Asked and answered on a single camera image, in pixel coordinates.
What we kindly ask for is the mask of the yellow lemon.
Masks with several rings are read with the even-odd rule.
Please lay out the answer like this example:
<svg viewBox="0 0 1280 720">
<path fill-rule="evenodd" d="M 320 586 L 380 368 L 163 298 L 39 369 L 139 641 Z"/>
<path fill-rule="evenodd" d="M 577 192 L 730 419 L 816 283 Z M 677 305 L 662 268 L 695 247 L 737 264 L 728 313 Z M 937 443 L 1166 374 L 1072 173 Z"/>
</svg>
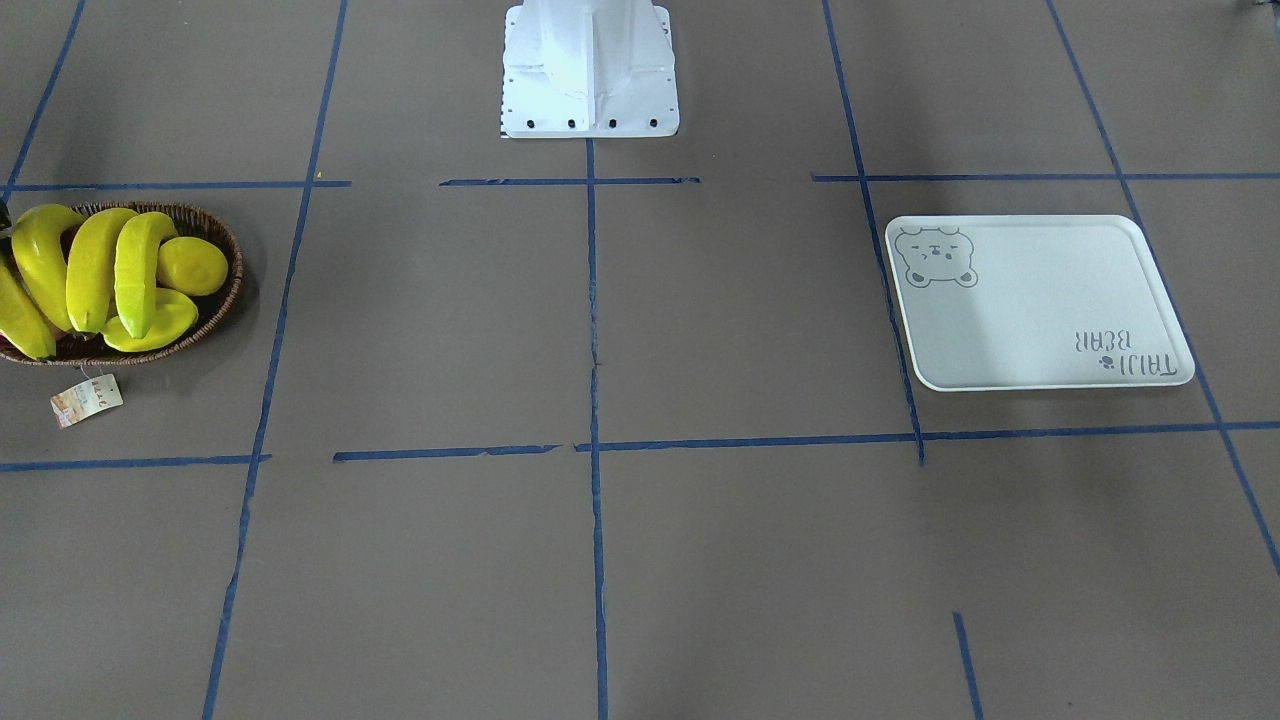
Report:
<svg viewBox="0 0 1280 720">
<path fill-rule="evenodd" d="M 230 264 L 214 243 L 192 236 L 179 236 L 157 250 L 159 286 L 192 297 L 216 293 L 227 282 Z"/>
</svg>

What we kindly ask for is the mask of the yellow banana in basket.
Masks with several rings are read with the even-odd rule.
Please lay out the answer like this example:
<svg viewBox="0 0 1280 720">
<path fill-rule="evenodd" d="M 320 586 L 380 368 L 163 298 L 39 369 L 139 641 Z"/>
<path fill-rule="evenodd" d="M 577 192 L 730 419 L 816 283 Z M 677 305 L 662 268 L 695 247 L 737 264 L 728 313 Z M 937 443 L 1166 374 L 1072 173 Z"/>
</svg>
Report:
<svg viewBox="0 0 1280 720">
<path fill-rule="evenodd" d="M 67 260 L 67 313 L 77 334 L 97 334 L 104 328 L 113 301 L 116 241 L 137 215 L 128 208 L 109 208 L 76 232 Z"/>
<path fill-rule="evenodd" d="M 152 325 L 159 249 L 177 236 L 175 222 L 163 211 L 136 214 L 118 233 L 113 288 L 118 316 L 132 338 L 143 338 Z"/>
</svg>

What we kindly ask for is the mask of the yellow banana moved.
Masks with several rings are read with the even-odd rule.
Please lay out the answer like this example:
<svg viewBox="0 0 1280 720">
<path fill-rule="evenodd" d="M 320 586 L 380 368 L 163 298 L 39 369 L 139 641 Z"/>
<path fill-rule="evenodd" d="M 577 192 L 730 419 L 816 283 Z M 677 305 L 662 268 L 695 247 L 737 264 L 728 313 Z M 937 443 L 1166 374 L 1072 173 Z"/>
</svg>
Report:
<svg viewBox="0 0 1280 720">
<path fill-rule="evenodd" d="M 12 251 L 20 277 L 36 306 L 61 332 L 72 332 L 61 236 L 84 222 L 70 208 L 45 204 L 20 215 L 13 229 Z"/>
<path fill-rule="evenodd" d="M 10 263 L 1 260 L 1 332 L 23 355 L 36 361 L 56 356 L 56 341 Z"/>
</svg>

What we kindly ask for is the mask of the paper price tag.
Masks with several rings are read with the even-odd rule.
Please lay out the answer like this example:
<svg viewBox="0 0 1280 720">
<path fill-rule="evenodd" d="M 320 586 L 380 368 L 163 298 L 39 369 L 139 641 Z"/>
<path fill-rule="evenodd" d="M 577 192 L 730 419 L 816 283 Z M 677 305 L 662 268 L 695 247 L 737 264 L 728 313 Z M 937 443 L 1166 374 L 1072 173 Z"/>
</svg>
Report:
<svg viewBox="0 0 1280 720">
<path fill-rule="evenodd" d="M 124 398 L 116 377 L 106 373 L 87 377 L 81 383 L 55 393 L 50 406 L 60 429 L 70 428 L 81 421 L 120 407 Z"/>
</svg>

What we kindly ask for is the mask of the yellow banana bottom basket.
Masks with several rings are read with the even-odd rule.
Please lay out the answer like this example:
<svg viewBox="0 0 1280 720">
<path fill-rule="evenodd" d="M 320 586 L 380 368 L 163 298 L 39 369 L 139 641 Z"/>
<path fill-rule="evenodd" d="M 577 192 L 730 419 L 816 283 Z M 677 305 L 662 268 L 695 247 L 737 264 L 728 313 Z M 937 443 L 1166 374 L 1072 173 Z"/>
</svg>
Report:
<svg viewBox="0 0 1280 720">
<path fill-rule="evenodd" d="M 187 295 L 169 288 L 156 290 L 156 307 L 148 332 L 132 337 L 119 316 L 111 316 L 102 328 L 105 345 L 125 354 L 142 354 L 177 342 L 198 319 L 198 307 Z"/>
</svg>

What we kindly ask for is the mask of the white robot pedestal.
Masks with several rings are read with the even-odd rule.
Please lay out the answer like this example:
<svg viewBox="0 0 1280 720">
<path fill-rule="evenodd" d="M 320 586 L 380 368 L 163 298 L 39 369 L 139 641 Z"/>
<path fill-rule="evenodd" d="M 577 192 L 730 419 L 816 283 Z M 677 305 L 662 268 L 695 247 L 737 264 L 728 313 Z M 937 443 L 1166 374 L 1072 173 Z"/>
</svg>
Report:
<svg viewBox="0 0 1280 720">
<path fill-rule="evenodd" d="M 524 1 L 506 10 L 503 28 L 503 137 L 677 135 L 667 8 L 653 1 Z"/>
</svg>

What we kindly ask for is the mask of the white rectangular bear tray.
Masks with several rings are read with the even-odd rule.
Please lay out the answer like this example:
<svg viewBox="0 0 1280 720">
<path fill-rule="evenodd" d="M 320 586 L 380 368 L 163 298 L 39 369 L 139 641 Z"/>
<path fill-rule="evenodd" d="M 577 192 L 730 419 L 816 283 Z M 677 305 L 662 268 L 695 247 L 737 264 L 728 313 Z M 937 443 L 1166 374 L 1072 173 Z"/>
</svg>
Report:
<svg viewBox="0 0 1280 720">
<path fill-rule="evenodd" d="M 897 217 L 884 243 L 913 369 L 933 391 L 1178 387 L 1196 374 L 1129 218 Z"/>
</svg>

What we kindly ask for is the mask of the brown wicker basket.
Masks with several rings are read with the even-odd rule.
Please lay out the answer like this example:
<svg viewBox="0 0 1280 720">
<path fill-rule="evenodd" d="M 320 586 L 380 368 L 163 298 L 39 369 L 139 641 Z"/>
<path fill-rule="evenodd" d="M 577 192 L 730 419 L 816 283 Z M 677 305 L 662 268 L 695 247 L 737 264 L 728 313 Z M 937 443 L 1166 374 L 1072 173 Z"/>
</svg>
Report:
<svg viewBox="0 0 1280 720">
<path fill-rule="evenodd" d="M 1 341 L 3 359 L 27 366 L 136 366 L 170 357 L 179 351 L 192 347 L 210 336 L 230 315 L 230 310 L 236 306 L 243 290 L 246 268 L 239 241 L 221 218 L 205 208 L 188 202 L 108 201 L 81 202 L 72 206 L 73 210 L 83 214 L 105 211 L 111 208 L 166 213 L 175 220 L 177 229 L 187 231 L 195 237 L 211 242 L 224 254 L 229 261 L 228 279 L 215 293 L 195 300 L 195 306 L 198 309 L 196 323 L 184 334 L 164 347 L 127 354 L 109 348 L 104 340 L 73 340 L 68 336 L 58 341 L 58 354 L 54 357 L 33 360 L 23 355 L 9 340 L 4 338 Z"/>
</svg>

